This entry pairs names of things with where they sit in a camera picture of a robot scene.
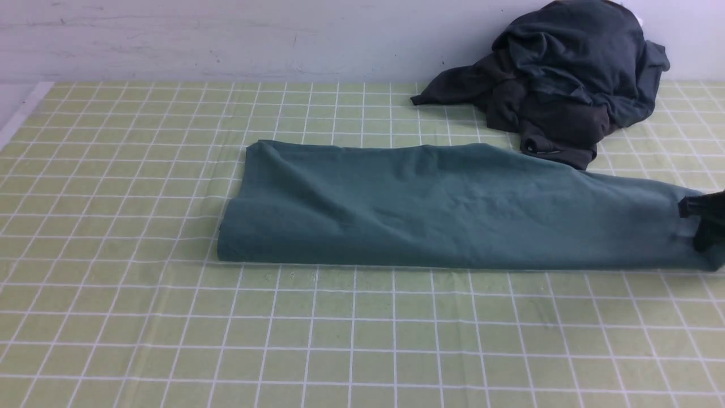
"wall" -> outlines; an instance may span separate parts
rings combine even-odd
[[[0,81],[412,81],[468,65],[548,0],[22,0]],[[725,80],[725,1],[628,0],[669,78]]]

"fabric fold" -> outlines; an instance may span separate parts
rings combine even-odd
[[[512,270],[700,269],[699,192],[487,144],[361,149],[260,141],[220,225],[221,261]]]

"green fabric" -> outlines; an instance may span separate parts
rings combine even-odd
[[[260,141],[220,225],[222,261],[472,269],[705,269],[699,192],[487,144],[357,149]]]

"garment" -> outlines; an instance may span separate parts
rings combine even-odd
[[[414,105],[471,103],[490,128],[521,134],[521,152],[585,169],[596,144],[649,117],[664,47],[606,0],[554,1],[514,20],[492,53],[438,75]]]
[[[487,144],[360,149],[260,141],[219,228],[221,261],[470,269],[703,269],[699,192]]]

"grid pattern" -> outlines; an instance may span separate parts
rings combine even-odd
[[[485,142],[421,84],[58,83],[0,152],[0,407],[723,407],[725,279],[223,264],[259,139]],[[725,188],[725,83],[591,171]]]

